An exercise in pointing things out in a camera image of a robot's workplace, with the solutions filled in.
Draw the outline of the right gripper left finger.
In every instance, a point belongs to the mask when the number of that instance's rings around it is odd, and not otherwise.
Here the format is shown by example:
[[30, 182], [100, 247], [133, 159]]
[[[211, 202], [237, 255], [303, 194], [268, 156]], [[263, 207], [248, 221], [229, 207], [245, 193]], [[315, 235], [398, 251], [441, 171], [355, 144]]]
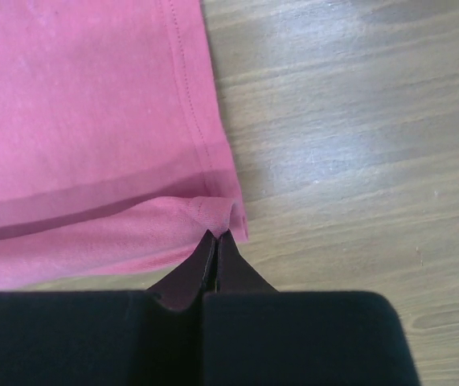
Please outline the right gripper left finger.
[[207, 233], [147, 290], [0, 292], [0, 385], [198, 385]]

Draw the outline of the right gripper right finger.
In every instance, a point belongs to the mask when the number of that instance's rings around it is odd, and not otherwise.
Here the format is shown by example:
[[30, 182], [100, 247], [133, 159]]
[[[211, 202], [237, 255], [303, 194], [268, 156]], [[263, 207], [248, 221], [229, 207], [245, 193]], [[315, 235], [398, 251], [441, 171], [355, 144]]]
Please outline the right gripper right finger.
[[219, 238], [203, 297], [206, 385], [418, 385], [392, 304], [369, 291], [280, 292]]

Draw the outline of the red t shirt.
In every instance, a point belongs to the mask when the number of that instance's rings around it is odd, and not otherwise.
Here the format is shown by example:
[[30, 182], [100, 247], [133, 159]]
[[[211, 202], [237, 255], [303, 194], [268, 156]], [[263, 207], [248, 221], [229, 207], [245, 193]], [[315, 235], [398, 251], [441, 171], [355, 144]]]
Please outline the red t shirt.
[[248, 239], [197, 1], [0, 1], [0, 290]]

